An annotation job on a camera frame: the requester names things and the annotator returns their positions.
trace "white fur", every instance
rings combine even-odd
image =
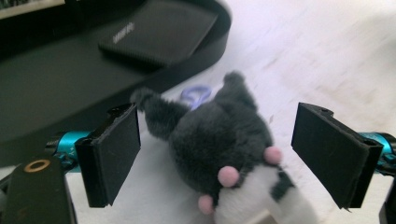
[[[222,189],[216,208],[217,224],[245,224],[267,211],[278,224],[317,224],[318,218],[299,190],[289,189],[275,202],[272,186],[279,179],[277,169],[257,166],[250,172],[239,189]]]

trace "stuffed animal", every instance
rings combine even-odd
[[[198,207],[217,224],[248,223],[264,210],[279,224],[318,223],[279,166],[281,151],[240,74],[226,75],[214,99],[194,110],[149,89],[131,99],[150,133],[168,141],[180,177],[203,194]]]

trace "pink pom-pom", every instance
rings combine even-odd
[[[268,147],[264,150],[265,160],[273,165],[278,165],[282,161],[282,152],[278,147]]]
[[[198,200],[198,207],[205,215],[210,215],[214,212],[213,199],[209,195],[203,195]]]
[[[232,166],[224,166],[219,171],[218,179],[222,186],[229,188],[236,184],[239,179],[239,173]]]

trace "gray plush toy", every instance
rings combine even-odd
[[[226,75],[214,99],[192,111],[148,89],[132,101],[151,134],[169,142],[179,175],[203,194],[199,208],[215,212],[216,223],[247,223],[265,209],[282,224],[318,222],[279,166],[280,150],[238,73]]]

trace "white floor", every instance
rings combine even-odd
[[[396,135],[396,1],[224,3],[233,14],[224,56],[164,97],[177,99],[196,84],[217,90],[226,73],[239,70],[283,149],[283,166],[316,207],[320,223],[379,223],[390,177],[375,175],[362,209],[339,210],[290,142],[299,102],[329,108],[357,132]],[[89,208],[80,175],[67,176],[78,223],[212,223],[198,211],[198,195],[179,180],[166,143],[140,122],[142,150],[112,207]]]

